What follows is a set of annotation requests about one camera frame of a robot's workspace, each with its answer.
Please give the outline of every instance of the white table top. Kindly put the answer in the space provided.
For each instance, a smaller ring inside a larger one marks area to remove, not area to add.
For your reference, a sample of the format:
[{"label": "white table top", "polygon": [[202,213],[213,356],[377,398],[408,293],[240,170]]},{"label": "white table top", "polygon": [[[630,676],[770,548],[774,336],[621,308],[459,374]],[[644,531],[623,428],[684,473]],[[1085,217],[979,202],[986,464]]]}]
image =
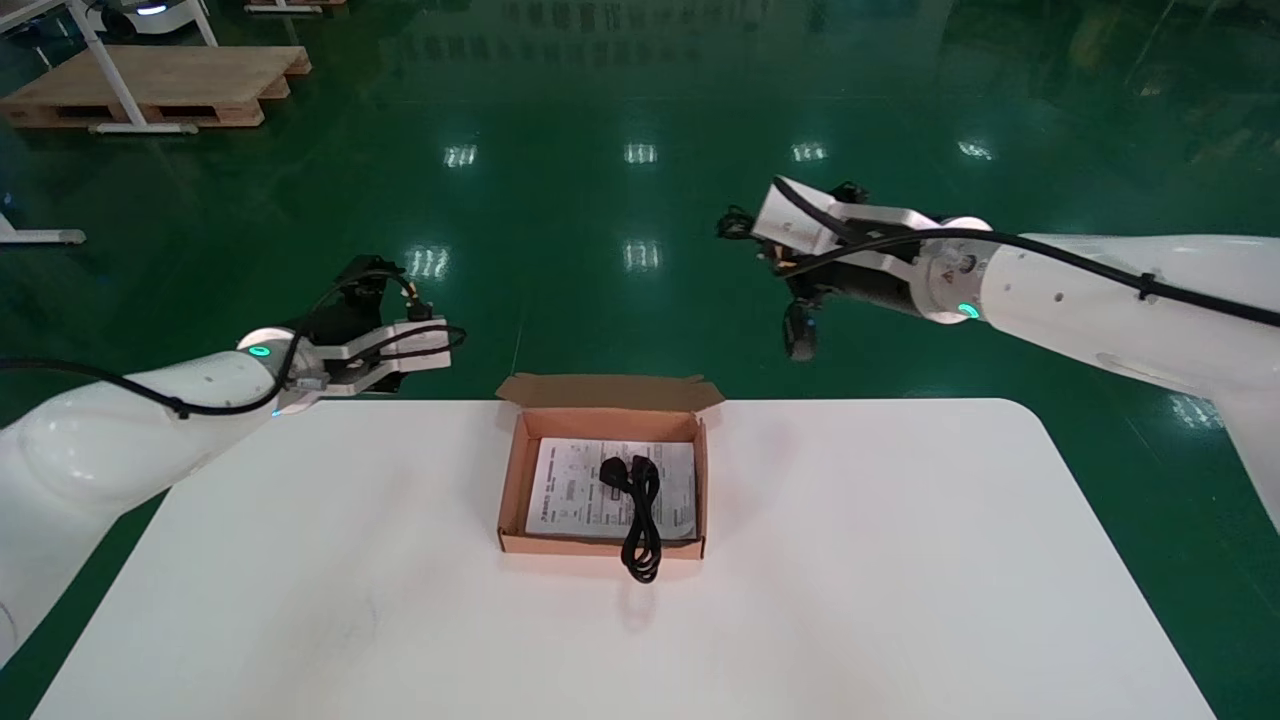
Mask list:
[{"label": "white table top", "polygon": [[707,560],[653,585],[499,552],[513,419],[274,419],[169,495],[36,716],[1212,717],[1011,402],[712,410]]}]

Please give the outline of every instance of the box lid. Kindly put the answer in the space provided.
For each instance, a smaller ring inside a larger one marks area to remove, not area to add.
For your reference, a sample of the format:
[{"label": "box lid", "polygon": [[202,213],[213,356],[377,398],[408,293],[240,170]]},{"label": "box lid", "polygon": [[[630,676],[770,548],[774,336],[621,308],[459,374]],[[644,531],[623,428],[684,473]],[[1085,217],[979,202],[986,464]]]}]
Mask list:
[{"label": "box lid", "polygon": [[535,375],[516,373],[497,396],[522,407],[626,407],[698,413],[724,401],[701,375]]}]

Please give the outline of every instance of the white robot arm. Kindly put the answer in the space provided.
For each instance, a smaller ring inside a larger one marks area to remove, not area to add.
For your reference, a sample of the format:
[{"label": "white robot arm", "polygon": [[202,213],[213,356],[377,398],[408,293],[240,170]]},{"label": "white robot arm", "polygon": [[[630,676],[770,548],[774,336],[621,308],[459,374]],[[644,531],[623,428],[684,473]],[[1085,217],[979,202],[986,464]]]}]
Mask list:
[{"label": "white robot arm", "polygon": [[[402,273],[357,258],[293,329],[264,328],[234,351],[65,392],[0,430],[0,667],[122,514],[273,415],[323,397],[394,392],[406,373],[447,368],[466,333],[434,316]],[[381,324],[388,279],[406,288],[407,322]],[[338,292],[342,301],[326,305]],[[0,366],[95,372],[56,361]]]},{"label": "white robot arm", "polygon": [[867,205],[855,186],[833,192],[777,178],[754,222],[733,209],[721,222],[722,236],[760,241],[787,278],[792,357],[812,356],[810,313],[841,293],[943,324],[986,320],[1208,398],[1280,529],[1280,240],[1005,236],[977,218]]}]

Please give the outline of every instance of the cardboard box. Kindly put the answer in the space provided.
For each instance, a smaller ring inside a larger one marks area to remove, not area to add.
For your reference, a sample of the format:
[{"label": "cardboard box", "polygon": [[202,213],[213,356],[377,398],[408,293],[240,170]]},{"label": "cardboard box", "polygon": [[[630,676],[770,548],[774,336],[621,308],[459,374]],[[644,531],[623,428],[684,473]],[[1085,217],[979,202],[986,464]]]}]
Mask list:
[{"label": "cardboard box", "polygon": [[724,401],[701,375],[532,375],[517,373],[498,397],[521,406],[511,439],[507,479],[498,511],[504,552],[616,556],[621,538],[530,536],[525,533],[534,469],[541,438],[627,439],[694,443],[698,537],[663,541],[663,559],[701,560],[707,550],[707,428],[698,413]]}]

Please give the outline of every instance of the black power cord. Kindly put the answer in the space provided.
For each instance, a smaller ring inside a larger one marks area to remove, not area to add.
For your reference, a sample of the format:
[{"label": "black power cord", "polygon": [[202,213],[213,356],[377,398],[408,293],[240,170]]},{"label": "black power cord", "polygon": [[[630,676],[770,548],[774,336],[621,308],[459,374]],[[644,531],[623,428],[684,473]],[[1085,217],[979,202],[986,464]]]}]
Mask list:
[{"label": "black power cord", "polygon": [[[426,313],[426,316],[430,316],[430,311],[426,309],[425,305],[422,305],[422,301],[419,299],[417,288],[415,288],[413,283],[406,281],[398,273],[383,269],[370,269],[370,270],[361,270],[360,273],[352,274],[348,278],[343,278],[340,282],[335,283],[333,287],[325,291],[325,293],[320,296],[320,300],[316,300],[315,305],[312,305],[311,309],[307,310],[307,314],[302,316],[302,322],[298,323],[297,331],[293,333],[293,340],[289,341],[289,347],[284,351],[284,357],[280,361],[280,370],[275,375],[275,382],[271,383],[271,387],[270,389],[266,391],[266,395],[259,397],[257,400],[246,402],[243,405],[230,405],[225,407],[218,407],[212,405],[193,405],[191,402],[182,400],[180,397],[172,397],[161,392],[154,391],[141,383],[136,383],[129,378],[125,378],[124,375],[111,373],[110,370],[104,370],[101,368],[95,368],[92,365],[84,365],[82,363],[69,363],[67,360],[52,360],[47,357],[0,359],[0,372],[55,370],[59,373],[93,378],[96,380],[110,383],[120,389],[132,392],[133,395],[137,395],[140,397],[145,397],[146,400],[150,400],[159,405],[164,405],[169,410],[173,410],[178,415],[178,419],[180,420],[186,420],[191,415],[212,415],[212,416],[243,415],[246,413],[252,413],[270,404],[273,400],[275,400],[278,395],[280,395],[280,391],[284,389],[284,386],[289,382],[289,368],[293,366],[293,356],[297,355],[298,352],[298,343],[302,342],[302,337],[310,329],[311,322],[315,318],[316,313],[319,313],[320,309],[324,307],[324,305],[329,301],[329,299],[340,292],[344,287],[356,284],[357,282],[369,278],[388,278],[397,282],[402,288],[404,288],[404,292],[408,296],[407,305],[410,309],[410,316],[411,318],[421,316],[424,311]],[[407,333],[401,333],[401,334],[407,337],[410,334],[416,334],[416,332],[419,331],[426,332],[434,329],[443,329],[445,327],[449,325],[429,327],[426,329],[419,328],[417,331],[410,331]],[[452,327],[451,329],[461,331],[461,328],[452,328]],[[466,331],[462,331],[462,338],[466,338]],[[451,343],[445,347],[419,351],[416,354],[403,354],[402,357],[444,352],[445,350],[449,350],[451,347],[457,347],[457,345],[461,343],[462,342],[460,340],[456,343]]]},{"label": "black power cord", "polygon": [[1187,290],[1183,287],[1162,283],[1156,279],[1152,273],[1134,274],[1119,268],[1114,268],[1105,263],[1098,263],[1089,258],[1076,255],[1074,252],[1068,252],[1061,247],[1055,247],[1052,245],[1030,240],[1019,234],[1010,234],[996,231],[979,231],[969,228],[937,228],[928,231],[908,231],[900,233],[892,233],[883,237],[876,237],[868,240],[867,236],[855,232],[852,228],[842,223],[841,220],[823,213],[815,208],[812,202],[800,196],[785,179],[773,178],[773,187],[777,188],[783,197],[787,199],[797,210],[809,215],[814,222],[819,223],[822,227],[829,229],[836,237],[849,242],[849,245],[837,247],[823,252],[822,255],[814,255],[806,260],[796,263],[794,268],[788,268],[781,273],[780,277],[790,278],[809,270],[820,268],[836,260],[852,255],[854,252],[863,252],[867,250],[883,250],[886,247],[892,247],[895,245],[905,245],[909,242],[919,242],[922,240],[948,240],[948,238],[969,238],[969,240],[984,240],[988,242],[998,242],[1002,245],[1011,245],[1021,250],[1028,250],[1046,258],[1052,258],[1060,263],[1066,263],[1073,268],[1078,268],[1087,273],[1093,273],[1101,275],[1108,281],[1120,283],[1126,287],[1132,287],[1138,291],[1138,299],[1146,300],[1148,296],[1155,297],[1167,297],[1169,300],[1176,300],[1179,302],[1185,302],[1188,305],[1194,305],[1196,307],[1203,307],[1206,310],[1213,310],[1224,315],[1230,315],[1233,318],[1240,318],[1242,320],[1252,320],[1254,323],[1261,323],[1263,325],[1271,325],[1280,328],[1280,313],[1275,310],[1267,310],[1266,307],[1257,307],[1253,305],[1245,305],[1244,302],[1236,302],[1234,300],[1226,300],[1225,297],[1216,297],[1212,295],[1206,295],[1203,292],[1197,292],[1194,290]]},{"label": "black power cord", "polygon": [[631,459],[631,473],[621,457],[609,457],[600,465],[600,482],[631,496],[631,530],[622,541],[622,564],[639,583],[658,578],[662,562],[662,538],[653,521],[653,503],[658,500],[660,478],[658,466],[643,455]]}]

